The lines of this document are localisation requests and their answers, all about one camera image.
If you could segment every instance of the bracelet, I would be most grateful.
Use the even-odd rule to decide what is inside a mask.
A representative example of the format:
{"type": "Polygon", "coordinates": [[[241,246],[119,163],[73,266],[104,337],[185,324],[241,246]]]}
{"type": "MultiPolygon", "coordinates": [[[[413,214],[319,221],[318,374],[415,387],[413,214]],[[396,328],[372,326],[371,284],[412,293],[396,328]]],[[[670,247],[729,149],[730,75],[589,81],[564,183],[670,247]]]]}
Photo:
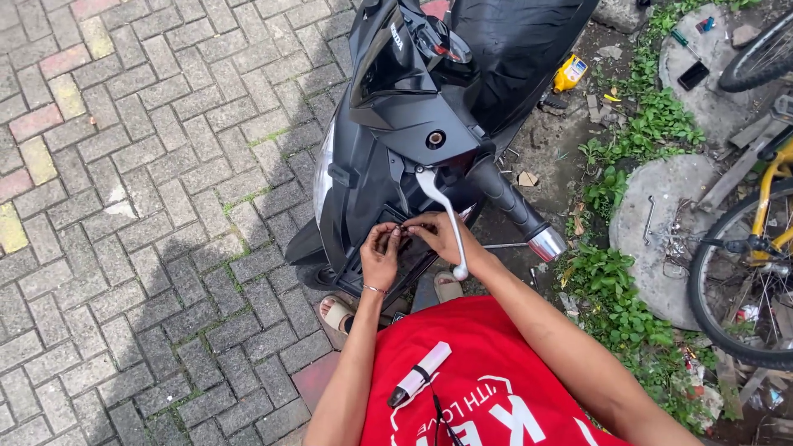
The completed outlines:
{"type": "Polygon", "coordinates": [[[372,291],[377,291],[378,293],[383,293],[384,296],[389,293],[388,291],[383,291],[383,290],[381,290],[379,288],[375,288],[374,286],[366,285],[365,283],[363,284],[363,287],[366,288],[367,290],[372,290],[372,291]]]}

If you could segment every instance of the black scooter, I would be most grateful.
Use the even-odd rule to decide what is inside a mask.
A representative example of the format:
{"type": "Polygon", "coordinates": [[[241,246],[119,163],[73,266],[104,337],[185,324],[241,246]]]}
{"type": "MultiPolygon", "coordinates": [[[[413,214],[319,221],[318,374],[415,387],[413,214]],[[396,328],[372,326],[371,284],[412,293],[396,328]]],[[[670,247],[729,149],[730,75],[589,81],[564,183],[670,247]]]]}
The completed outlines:
{"type": "MultiPolygon", "coordinates": [[[[485,198],[543,260],[561,254],[561,237],[494,161],[541,101],[597,3],[456,0],[441,21],[418,0],[363,0],[350,34],[353,79],[316,161],[316,218],[286,249],[298,279],[359,297],[358,250],[373,225],[445,210],[471,227],[485,198]]],[[[454,275],[463,280],[456,226],[455,236],[462,261],[454,275]]],[[[403,240],[384,308],[436,259],[416,237],[403,240]]]]}

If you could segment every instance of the sandal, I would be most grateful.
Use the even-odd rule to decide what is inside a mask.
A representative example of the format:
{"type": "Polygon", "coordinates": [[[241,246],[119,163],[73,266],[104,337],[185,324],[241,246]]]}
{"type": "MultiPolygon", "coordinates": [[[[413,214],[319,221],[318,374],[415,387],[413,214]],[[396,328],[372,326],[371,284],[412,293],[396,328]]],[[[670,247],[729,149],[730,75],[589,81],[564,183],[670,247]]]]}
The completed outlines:
{"type": "Polygon", "coordinates": [[[343,329],[342,319],[344,319],[344,317],[348,314],[350,316],[354,316],[355,313],[353,313],[352,310],[350,310],[350,307],[348,307],[344,302],[341,302],[336,296],[325,296],[325,298],[322,299],[322,302],[325,302],[326,300],[333,301],[333,303],[331,304],[331,308],[328,310],[327,314],[322,316],[322,313],[320,312],[320,316],[322,317],[323,321],[330,325],[331,328],[336,329],[341,333],[349,334],[343,329]]]}
{"type": "Polygon", "coordinates": [[[435,294],[438,296],[438,300],[441,303],[463,296],[460,282],[448,271],[441,271],[436,274],[433,283],[435,284],[435,294]],[[441,280],[448,280],[448,282],[441,283],[441,280]]]}

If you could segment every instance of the silver brake lever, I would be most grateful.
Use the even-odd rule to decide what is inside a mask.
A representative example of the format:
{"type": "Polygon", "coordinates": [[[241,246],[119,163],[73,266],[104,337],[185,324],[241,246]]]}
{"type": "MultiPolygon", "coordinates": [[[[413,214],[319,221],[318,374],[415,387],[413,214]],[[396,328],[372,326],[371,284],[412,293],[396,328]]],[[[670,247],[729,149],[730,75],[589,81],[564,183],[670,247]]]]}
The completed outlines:
{"type": "Polygon", "coordinates": [[[460,228],[457,224],[457,216],[454,215],[454,209],[451,207],[449,198],[438,190],[435,186],[435,172],[424,166],[416,166],[416,179],[419,180],[419,186],[424,194],[429,198],[437,201],[446,209],[451,220],[451,227],[454,230],[454,239],[457,241],[457,250],[460,252],[460,264],[454,267],[454,278],[457,280],[465,280],[468,277],[468,264],[465,261],[465,251],[462,249],[462,237],[460,237],[460,228]]]}

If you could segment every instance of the green-handled screwdriver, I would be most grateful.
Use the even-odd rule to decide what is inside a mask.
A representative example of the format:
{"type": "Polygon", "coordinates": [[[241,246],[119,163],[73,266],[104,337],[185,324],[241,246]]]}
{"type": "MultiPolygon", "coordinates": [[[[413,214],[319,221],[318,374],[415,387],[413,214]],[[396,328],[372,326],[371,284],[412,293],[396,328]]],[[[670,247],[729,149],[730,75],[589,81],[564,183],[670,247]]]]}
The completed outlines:
{"type": "Polygon", "coordinates": [[[688,40],[686,40],[686,38],[685,38],[685,37],[683,37],[683,34],[681,34],[681,33],[680,33],[680,31],[678,31],[678,30],[676,30],[676,29],[673,29],[673,30],[672,30],[672,37],[674,37],[674,38],[675,38],[675,40],[677,40],[677,42],[678,42],[679,44],[681,44],[681,45],[683,45],[684,47],[688,48],[688,51],[690,51],[690,52],[691,52],[691,53],[692,53],[694,56],[696,56],[696,58],[697,58],[697,59],[698,59],[700,62],[702,62],[702,58],[701,58],[701,57],[699,57],[699,54],[697,54],[697,53],[696,53],[696,51],[694,51],[694,48],[692,48],[692,47],[691,47],[691,45],[689,45],[689,44],[688,44],[688,40]]]}

